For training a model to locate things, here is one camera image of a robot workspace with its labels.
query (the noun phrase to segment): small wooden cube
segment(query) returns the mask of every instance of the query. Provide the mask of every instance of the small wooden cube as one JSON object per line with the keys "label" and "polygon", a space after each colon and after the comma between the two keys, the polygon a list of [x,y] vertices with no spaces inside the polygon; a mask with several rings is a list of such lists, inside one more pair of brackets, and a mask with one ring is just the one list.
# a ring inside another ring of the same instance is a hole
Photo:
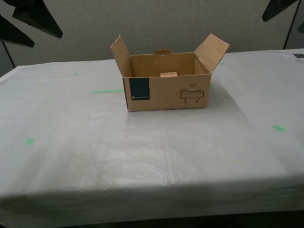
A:
{"label": "small wooden cube", "polygon": [[176,77],[176,76],[177,76],[176,72],[161,73],[161,77]]}

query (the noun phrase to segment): box lid flap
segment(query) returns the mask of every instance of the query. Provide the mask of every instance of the box lid flap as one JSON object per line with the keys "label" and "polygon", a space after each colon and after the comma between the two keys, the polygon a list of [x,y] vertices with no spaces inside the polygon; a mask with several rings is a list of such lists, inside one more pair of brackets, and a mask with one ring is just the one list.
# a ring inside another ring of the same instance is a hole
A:
{"label": "box lid flap", "polygon": [[229,46],[225,41],[210,34],[194,53],[200,62],[212,72],[223,58]]}
{"label": "box lid flap", "polygon": [[117,62],[120,73],[123,77],[125,77],[130,63],[130,54],[124,44],[122,36],[119,36],[118,39],[111,45],[111,51],[114,54],[114,58]]}

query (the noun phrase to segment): wall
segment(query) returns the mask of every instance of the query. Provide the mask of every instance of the wall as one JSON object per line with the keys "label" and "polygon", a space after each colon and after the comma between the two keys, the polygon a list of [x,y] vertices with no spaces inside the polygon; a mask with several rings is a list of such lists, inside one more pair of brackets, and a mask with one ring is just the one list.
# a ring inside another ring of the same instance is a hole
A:
{"label": "wall", "polygon": [[268,22],[269,0],[44,0],[63,31],[57,39],[0,14],[35,41],[34,48],[7,44],[14,63],[110,59],[121,34],[131,54],[169,48],[193,51],[209,33],[231,44],[230,51],[282,49],[296,4]]}
{"label": "wall", "polygon": [[304,23],[304,1],[300,2],[294,24],[290,31],[286,49],[304,48],[304,33],[299,33],[298,28]]}
{"label": "wall", "polygon": [[13,65],[6,53],[3,43],[0,42],[0,77],[13,69]]}

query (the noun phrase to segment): cardboard box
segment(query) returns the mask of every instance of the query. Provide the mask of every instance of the cardboard box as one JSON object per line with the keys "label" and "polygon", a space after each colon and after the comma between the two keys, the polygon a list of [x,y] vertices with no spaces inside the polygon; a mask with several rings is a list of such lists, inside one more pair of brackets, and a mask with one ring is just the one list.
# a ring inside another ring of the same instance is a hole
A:
{"label": "cardboard box", "polygon": [[[130,56],[119,36],[111,50],[123,76],[128,110],[205,108],[212,72],[228,47],[210,34],[191,53],[157,50],[151,55]],[[170,74],[161,77],[161,73]]]}

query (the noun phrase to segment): table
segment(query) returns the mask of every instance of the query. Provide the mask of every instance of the table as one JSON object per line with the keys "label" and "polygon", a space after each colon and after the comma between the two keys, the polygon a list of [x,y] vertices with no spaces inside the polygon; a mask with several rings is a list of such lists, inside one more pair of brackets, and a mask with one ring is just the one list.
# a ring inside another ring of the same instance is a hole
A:
{"label": "table", "polygon": [[304,209],[302,50],[228,53],[205,109],[129,113],[114,60],[0,78],[0,224]]}

